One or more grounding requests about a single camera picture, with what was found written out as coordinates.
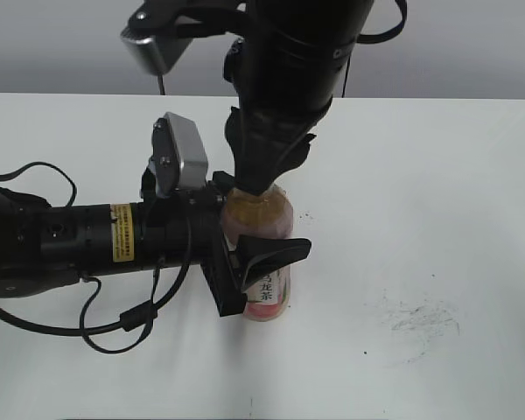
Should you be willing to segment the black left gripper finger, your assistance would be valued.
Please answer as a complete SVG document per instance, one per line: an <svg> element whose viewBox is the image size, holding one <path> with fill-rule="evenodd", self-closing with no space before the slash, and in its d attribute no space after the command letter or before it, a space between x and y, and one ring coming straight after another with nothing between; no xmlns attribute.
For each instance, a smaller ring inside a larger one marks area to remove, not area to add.
<svg viewBox="0 0 525 420"><path fill-rule="evenodd" d="M268 239L240 235L235 248L240 290L246 291L263 277L303 261L311 248L312 242L305 238Z"/></svg>

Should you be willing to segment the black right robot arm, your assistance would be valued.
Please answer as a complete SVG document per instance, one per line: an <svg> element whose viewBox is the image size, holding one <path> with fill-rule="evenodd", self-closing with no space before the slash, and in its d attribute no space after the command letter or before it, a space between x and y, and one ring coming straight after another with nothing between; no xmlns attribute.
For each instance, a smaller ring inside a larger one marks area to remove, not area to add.
<svg viewBox="0 0 525 420"><path fill-rule="evenodd" d="M370 1L250 1L255 28L226 58L239 105L225 137L236 188L258 196L298 168L333 101Z"/></svg>

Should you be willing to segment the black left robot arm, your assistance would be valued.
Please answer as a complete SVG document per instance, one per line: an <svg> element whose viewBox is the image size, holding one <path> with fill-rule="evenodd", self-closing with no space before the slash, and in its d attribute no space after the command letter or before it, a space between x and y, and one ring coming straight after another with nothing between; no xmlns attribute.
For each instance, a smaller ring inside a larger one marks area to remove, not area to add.
<svg viewBox="0 0 525 420"><path fill-rule="evenodd" d="M243 312L248 288L304 260L306 239L243 235L229 248L220 215L227 185L206 182L158 197L143 177L138 202L51 206L4 188L0 176L0 298L21 298L99 277L198 264L218 313Z"/></svg>

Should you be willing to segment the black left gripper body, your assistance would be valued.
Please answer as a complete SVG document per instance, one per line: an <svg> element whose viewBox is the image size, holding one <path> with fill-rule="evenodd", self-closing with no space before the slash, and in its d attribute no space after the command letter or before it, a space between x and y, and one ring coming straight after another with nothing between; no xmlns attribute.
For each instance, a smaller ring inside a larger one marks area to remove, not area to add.
<svg viewBox="0 0 525 420"><path fill-rule="evenodd" d="M154 304L161 309L176 295L188 269L198 264L221 316L240 315L246 295L235 285L228 248L221 230L221 192L212 182L198 190L175 190L166 198L156 194L150 170L141 179L137 204L137 263L150 267L179 266L171 288Z"/></svg>

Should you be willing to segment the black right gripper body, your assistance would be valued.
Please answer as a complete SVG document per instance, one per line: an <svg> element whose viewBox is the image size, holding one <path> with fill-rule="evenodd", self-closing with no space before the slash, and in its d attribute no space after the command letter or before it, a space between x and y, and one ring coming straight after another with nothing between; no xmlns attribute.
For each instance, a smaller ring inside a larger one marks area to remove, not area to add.
<svg viewBox="0 0 525 420"><path fill-rule="evenodd" d="M234 157L234 173L261 169L281 175L297 169L309 155L315 137L316 112L286 115L267 109L232 107L224 134Z"/></svg>

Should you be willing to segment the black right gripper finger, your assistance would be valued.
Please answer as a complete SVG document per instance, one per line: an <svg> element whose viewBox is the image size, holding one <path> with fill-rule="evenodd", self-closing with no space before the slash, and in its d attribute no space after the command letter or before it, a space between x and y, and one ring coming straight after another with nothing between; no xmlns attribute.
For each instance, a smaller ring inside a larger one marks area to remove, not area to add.
<svg viewBox="0 0 525 420"><path fill-rule="evenodd" d="M259 196L286 172L297 169L309 155L309 135L293 143L276 139L232 136L235 187Z"/></svg>

